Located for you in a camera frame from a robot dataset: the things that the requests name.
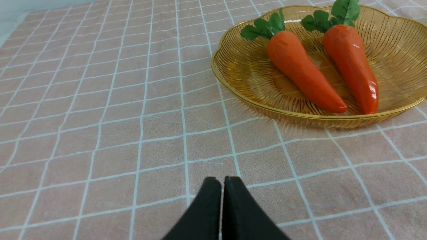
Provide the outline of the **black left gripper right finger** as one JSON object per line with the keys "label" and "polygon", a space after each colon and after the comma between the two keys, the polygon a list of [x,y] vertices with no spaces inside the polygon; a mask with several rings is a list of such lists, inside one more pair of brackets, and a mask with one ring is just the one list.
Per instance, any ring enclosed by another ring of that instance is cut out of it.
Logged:
{"label": "black left gripper right finger", "polygon": [[254,200],[241,178],[226,176],[222,212],[223,240],[289,240]]}

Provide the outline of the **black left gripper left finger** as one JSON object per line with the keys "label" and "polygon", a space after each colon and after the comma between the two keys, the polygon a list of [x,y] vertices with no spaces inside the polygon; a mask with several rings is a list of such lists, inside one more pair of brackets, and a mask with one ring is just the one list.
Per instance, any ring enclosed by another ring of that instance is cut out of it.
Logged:
{"label": "black left gripper left finger", "polygon": [[206,177],[188,209],[163,240],[217,240],[221,196],[220,182]]}

